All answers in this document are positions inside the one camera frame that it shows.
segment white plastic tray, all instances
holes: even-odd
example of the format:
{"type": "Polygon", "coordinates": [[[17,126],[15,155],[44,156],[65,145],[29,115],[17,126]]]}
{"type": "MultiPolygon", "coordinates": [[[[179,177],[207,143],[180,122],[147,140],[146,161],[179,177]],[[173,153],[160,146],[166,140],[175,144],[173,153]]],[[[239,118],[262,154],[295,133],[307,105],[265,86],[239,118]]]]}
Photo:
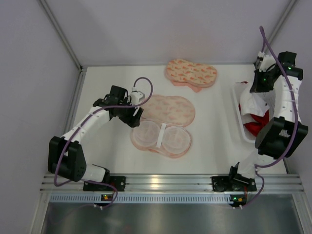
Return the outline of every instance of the white plastic tray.
{"type": "MultiPolygon", "coordinates": [[[[236,110],[236,115],[239,123],[239,128],[241,131],[241,134],[243,136],[243,139],[247,141],[248,143],[255,143],[255,136],[252,135],[245,127],[243,124],[249,123],[249,122],[255,122],[254,119],[250,115],[241,115],[238,105],[239,105],[239,99],[244,91],[246,86],[242,84],[241,82],[237,82],[232,86],[232,95],[233,95],[233,100],[235,104],[235,110],[236,110]]],[[[275,93],[274,91],[270,91],[268,93],[258,93],[259,95],[262,96],[264,101],[270,106],[269,108],[269,115],[270,119],[274,115],[274,98],[275,98],[275,93]]]]}

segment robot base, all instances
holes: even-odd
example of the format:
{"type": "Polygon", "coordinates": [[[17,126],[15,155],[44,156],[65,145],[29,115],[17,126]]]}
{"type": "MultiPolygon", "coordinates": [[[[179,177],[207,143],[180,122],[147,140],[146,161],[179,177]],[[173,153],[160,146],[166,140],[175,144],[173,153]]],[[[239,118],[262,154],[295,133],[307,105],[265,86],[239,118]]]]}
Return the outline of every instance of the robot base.
{"type": "Polygon", "coordinates": [[[229,176],[213,176],[213,190],[215,192],[244,192],[246,187],[248,192],[257,191],[254,179],[249,179],[249,183],[246,186],[237,185],[230,181],[229,176]]]}

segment white wall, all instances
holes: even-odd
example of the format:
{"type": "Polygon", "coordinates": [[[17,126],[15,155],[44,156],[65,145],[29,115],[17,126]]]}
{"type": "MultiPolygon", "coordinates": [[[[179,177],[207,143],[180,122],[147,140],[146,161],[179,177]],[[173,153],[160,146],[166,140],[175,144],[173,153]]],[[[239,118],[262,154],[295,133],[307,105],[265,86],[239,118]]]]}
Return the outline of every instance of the white wall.
{"type": "Polygon", "coordinates": [[[253,62],[288,0],[47,2],[83,65],[121,65],[253,62]]]}
{"type": "Polygon", "coordinates": [[[312,205],[312,1],[300,0],[286,25],[274,42],[276,54],[283,51],[297,53],[296,66],[303,69],[299,91],[299,114],[309,133],[288,159],[291,170],[300,174],[310,205],[312,205]]]}
{"type": "Polygon", "coordinates": [[[0,3],[0,233],[27,233],[78,71],[35,0],[0,3]]]}

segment white tag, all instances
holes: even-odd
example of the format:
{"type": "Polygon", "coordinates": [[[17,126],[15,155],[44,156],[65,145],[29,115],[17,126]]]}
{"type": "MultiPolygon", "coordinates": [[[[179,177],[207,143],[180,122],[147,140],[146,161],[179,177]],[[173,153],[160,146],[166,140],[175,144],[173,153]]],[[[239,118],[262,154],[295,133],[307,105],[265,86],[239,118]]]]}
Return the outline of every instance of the white tag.
{"type": "Polygon", "coordinates": [[[159,135],[158,135],[158,140],[157,140],[157,144],[156,147],[160,148],[161,147],[161,143],[162,143],[162,138],[164,137],[164,133],[165,133],[165,128],[166,128],[166,124],[162,123],[161,124],[161,128],[159,131],[159,135]]]}
{"type": "Polygon", "coordinates": [[[136,116],[137,112],[139,111],[139,107],[136,108],[136,111],[133,113],[133,116],[136,116]]]}

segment metal panel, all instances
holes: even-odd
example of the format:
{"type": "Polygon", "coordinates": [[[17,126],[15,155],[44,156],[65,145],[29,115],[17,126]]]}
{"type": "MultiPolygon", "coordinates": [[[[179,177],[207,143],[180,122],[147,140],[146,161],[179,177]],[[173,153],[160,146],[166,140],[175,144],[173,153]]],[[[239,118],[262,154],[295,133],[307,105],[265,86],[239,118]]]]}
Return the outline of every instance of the metal panel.
{"type": "Polygon", "coordinates": [[[270,35],[289,2],[48,1],[82,65],[253,62],[262,44],[259,25],[270,35]]]}
{"type": "Polygon", "coordinates": [[[219,204],[115,204],[110,208],[50,203],[42,234],[302,234],[291,195],[264,195],[243,210],[219,204]]]}

